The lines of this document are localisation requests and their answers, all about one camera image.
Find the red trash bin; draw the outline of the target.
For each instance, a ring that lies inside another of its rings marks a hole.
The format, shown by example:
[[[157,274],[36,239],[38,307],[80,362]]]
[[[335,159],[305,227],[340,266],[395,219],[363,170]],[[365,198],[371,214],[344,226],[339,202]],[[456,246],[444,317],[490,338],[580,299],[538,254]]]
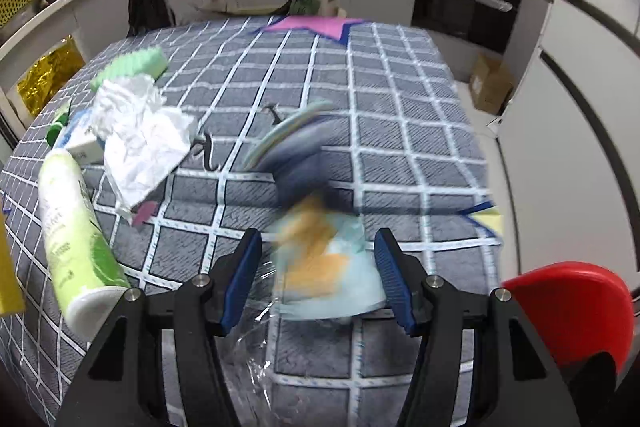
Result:
[[[619,372],[634,337],[634,307],[625,282],[587,262],[563,261],[502,283],[535,326],[560,369],[601,352]]]

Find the light green white bottle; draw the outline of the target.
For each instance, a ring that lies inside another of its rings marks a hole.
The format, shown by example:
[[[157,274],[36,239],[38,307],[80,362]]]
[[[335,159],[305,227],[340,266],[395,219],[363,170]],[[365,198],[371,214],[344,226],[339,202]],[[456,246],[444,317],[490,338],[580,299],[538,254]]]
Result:
[[[102,232],[75,159],[47,153],[38,178],[39,211],[54,295],[67,327],[93,340],[129,287]]]

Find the snack wrapper packet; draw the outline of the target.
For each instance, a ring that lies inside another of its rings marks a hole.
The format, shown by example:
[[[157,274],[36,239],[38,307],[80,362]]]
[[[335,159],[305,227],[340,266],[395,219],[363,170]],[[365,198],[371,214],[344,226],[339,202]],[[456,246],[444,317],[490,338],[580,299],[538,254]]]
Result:
[[[385,306],[364,228],[311,194],[273,223],[278,311],[288,321],[338,320]]]

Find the green sponge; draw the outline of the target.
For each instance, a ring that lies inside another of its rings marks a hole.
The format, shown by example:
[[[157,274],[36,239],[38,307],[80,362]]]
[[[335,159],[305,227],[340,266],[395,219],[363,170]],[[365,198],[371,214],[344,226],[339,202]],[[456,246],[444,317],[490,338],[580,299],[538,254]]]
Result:
[[[90,82],[92,92],[96,92],[105,80],[120,77],[148,75],[157,79],[168,67],[168,60],[159,46],[138,49],[116,56],[113,61],[103,67]]]

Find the clear plastic wrap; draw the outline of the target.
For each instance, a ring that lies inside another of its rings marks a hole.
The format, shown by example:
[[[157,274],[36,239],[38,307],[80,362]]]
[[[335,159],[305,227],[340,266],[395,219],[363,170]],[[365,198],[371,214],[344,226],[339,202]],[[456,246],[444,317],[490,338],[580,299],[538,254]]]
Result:
[[[250,299],[234,330],[231,351],[236,413],[243,426],[277,426],[273,390],[281,298]]]

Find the blue white carton box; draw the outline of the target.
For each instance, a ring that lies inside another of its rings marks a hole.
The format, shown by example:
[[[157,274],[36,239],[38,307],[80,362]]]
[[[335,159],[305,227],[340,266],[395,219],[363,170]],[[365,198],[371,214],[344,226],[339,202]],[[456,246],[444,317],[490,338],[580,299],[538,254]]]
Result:
[[[62,148],[72,156],[78,165],[102,165],[104,142],[90,128],[91,108],[86,108],[70,117],[61,130],[54,148]]]

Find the crumpled white tissue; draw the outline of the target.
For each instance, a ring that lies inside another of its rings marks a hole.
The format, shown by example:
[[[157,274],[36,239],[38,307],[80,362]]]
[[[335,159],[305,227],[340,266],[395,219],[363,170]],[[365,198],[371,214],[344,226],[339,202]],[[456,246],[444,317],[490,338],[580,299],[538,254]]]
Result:
[[[198,123],[166,103],[149,75],[105,79],[89,127],[104,142],[103,165],[115,209],[130,225],[141,204],[188,155]]]

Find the green cream tube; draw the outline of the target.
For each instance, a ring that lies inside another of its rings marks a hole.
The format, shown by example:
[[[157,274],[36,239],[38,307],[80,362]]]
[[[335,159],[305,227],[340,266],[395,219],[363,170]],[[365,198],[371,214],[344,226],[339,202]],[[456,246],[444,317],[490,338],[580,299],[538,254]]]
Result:
[[[53,120],[46,134],[46,141],[50,147],[55,146],[60,133],[66,128],[70,120],[70,102],[62,104],[54,113]]]

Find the cardboard box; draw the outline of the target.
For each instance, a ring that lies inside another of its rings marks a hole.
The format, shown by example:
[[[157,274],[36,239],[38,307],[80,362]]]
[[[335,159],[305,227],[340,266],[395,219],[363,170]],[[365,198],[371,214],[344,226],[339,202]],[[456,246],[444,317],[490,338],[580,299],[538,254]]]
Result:
[[[481,53],[470,76],[469,90],[477,110],[499,116],[514,90],[513,76],[506,64]]]

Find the grey checkered tablecloth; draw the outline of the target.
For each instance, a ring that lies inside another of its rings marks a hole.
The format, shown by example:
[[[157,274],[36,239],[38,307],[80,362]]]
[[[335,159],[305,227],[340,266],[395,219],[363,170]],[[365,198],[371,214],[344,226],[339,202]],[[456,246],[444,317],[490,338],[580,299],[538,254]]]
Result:
[[[149,46],[169,61],[157,87],[195,117],[200,136],[137,228],[116,213],[102,168],[85,171],[100,227],[132,286],[170,291],[231,254],[245,229],[268,232],[276,187],[269,176],[245,171],[245,157],[276,118],[326,101],[326,170],[367,239],[389,228],[425,269],[457,288],[485,294],[495,287],[498,239],[465,214],[488,201],[486,161],[426,32],[359,24],[339,42],[232,18],[115,42],[58,91],[1,173],[6,237],[26,300],[24,313],[1,323],[1,358],[46,425],[87,348],[64,322],[47,269],[37,191],[46,134],[58,106],[70,102],[79,112],[91,104],[90,82],[107,63]],[[280,317],[278,425],[393,425],[418,347],[382,310],[335,321]]]

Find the gold foil bag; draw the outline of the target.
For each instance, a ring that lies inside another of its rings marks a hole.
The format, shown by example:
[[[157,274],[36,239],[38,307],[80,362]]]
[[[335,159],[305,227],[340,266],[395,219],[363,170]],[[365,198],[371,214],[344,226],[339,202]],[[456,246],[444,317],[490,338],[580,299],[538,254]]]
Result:
[[[85,60],[72,35],[63,38],[51,51],[38,58],[17,83],[17,93],[29,115],[37,117],[84,65]]]

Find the black built-in oven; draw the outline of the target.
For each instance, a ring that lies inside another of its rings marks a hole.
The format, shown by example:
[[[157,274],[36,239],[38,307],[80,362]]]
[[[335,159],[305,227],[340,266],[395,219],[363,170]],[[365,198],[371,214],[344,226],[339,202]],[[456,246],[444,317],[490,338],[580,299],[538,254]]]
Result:
[[[521,0],[414,0],[413,26],[503,53]]]

